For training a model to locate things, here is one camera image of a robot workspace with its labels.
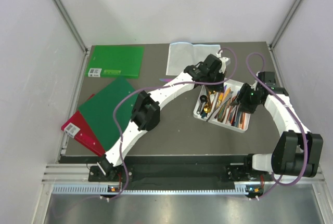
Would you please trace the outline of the silver ornate butter knife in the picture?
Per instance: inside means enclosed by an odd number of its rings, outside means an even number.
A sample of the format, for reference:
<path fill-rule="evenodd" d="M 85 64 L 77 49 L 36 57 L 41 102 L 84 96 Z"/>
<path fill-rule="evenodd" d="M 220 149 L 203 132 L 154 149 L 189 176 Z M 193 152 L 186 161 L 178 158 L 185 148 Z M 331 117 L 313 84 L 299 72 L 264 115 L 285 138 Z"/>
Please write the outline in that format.
<path fill-rule="evenodd" d="M 215 118 L 215 116 L 218 114 L 218 112 L 220 111 L 220 109 L 222 108 L 222 106 L 223 106 L 225 103 L 227 103 L 227 101 L 228 101 L 229 99 L 232 98 L 232 94 L 233 94 L 233 91 L 229 88 L 229 89 L 227 90 L 227 92 L 224 94 L 223 99 L 222 99 L 221 103 L 219 104 L 219 106 L 217 107 L 217 109 L 216 109 L 213 113 L 211 113 L 210 116 L 208 117 L 208 119 L 206 120 L 207 122 L 208 122 L 210 119 Z"/>

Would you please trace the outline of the iridescent knife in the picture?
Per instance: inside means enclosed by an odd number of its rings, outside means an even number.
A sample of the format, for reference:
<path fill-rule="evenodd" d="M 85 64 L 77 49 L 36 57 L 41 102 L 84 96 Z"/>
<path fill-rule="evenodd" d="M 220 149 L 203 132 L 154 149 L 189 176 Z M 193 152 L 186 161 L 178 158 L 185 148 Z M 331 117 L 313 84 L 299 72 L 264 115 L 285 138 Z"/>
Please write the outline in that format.
<path fill-rule="evenodd" d="M 162 82 L 170 82 L 170 81 L 172 81 L 173 79 L 171 79 L 171 78 L 160 78 L 159 79 L 160 81 L 162 81 Z"/>

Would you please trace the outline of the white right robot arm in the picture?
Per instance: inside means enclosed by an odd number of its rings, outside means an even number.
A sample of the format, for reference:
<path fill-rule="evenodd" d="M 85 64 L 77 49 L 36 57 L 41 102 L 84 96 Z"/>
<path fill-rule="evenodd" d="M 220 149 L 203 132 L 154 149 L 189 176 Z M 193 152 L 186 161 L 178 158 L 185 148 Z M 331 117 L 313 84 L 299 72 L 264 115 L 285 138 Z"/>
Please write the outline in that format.
<path fill-rule="evenodd" d="M 280 138 L 273 153 L 249 154 L 243 175 L 249 180 L 257 179 L 262 172 L 314 177 L 319 166 L 323 138 L 312 133 L 299 120 L 286 89 L 276 86 L 274 72 L 259 72 L 255 78 L 253 85 L 242 85 L 233 104 L 238 107 L 238 114 L 253 114 L 257 106 L 263 105 L 271 115 Z"/>

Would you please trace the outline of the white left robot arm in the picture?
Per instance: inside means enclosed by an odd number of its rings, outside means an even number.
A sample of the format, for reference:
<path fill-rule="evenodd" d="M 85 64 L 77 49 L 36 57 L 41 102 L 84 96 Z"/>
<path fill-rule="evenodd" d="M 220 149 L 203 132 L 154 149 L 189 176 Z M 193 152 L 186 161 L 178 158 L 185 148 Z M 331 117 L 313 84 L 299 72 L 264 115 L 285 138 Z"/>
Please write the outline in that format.
<path fill-rule="evenodd" d="M 203 62 L 187 66 L 163 87 L 142 90 L 133 106 L 127 128 L 98 162 L 101 176 L 109 181 L 117 177 L 117 166 L 122 164 L 122 160 L 139 138 L 159 124 L 161 110 L 176 97 L 194 89 L 196 85 L 212 86 L 215 91 L 222 90 L 228 64 L 230 58 L 209 54 Z"/>

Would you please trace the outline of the white cutlery tray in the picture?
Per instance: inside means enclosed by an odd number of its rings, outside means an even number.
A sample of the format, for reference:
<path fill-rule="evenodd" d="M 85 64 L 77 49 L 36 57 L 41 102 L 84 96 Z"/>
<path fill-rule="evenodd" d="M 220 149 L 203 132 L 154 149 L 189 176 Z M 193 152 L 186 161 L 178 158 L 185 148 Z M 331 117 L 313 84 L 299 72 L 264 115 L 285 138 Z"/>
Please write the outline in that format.
<path fill-rule="evenodd" d="M 243 82 L 239 82 L 239 81 L 235 81 L 235 80 L 229 80 L 226 83 L 224 83 L 224 90 L 225 90 L 224 93 L 226 93 L 227 90 L 230 88 L 233 91 L 232 98 L 234 100 L 236 98 L 239 90 L 241 89 L 242 85 L 243 85 Z M 207 122 L 206 120 L 208 119 L 210 114 L 213 113 L 216 109 L 217 100 L 219 99 L 219 97 L 222 97 L 224 93 L 208 93 L 206 88 L 204 86 L 201 86 L 200 87 L 200 93 L 199 93 L 195 108 L 193 110 L 193 117 L 198 119 L 198 120 Z M 198 115 L 196 113 L 197 108 L 198 108 L 199 103 L 200 103 L 199 98 L 200 98 L 201 95 L 206 95 L 207 96 L 208 100 L 207 100 L 206 104 L 209 104 L 210 107 L 211 107 L 211 112 L 205 118 L 201 118 L 201 115 Z M 222 123 L 220 123 L 218 121 L 220 112 L 218 113 L 217 118 L 210 119 L 208 121 L 208 123 L 211 123 L 211 124 L 214 124 L 214 125 L 217 125 L 217 126 L 220 126 L 220 127 L 224 127 L 224 128 L 227 128 L 227 129 L 239 132 L 239 133 L 244 133 L 244 132 L 247 131 L 248 126 L 249 126 L 249 122 L 250 122 L 250 117 L 251 117 L 251 115 L 249 113 L 246 113 L 246 121 L 245 121 L 244 129 L 240 129 L 238 127 L 238 123 L 239 123 L 239 118 L 240 118 L 240 115 L 241 115 L 242 112 L 238 110 L 238 106 L 232 106 L 232 105 L 229 106 L 229 108 L 227 109 L 227 112 L 226 112 L 227 113 L 226 117 L 225 117 L 225 119 Z"/>

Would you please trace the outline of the teal handled gold spoon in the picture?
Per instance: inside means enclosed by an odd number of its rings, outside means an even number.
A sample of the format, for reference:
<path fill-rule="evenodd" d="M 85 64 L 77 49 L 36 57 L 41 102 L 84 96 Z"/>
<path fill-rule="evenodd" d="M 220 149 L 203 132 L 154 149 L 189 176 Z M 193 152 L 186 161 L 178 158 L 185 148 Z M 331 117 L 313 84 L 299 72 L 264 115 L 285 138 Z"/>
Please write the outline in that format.
<path fill-rule="evenodd" d="M 201 118 L 205 118 L 207 117 L 207 115 L 211 112 L 211 107 L 209 104 L 206 104 L 202 111 L 201 111 Z"/>

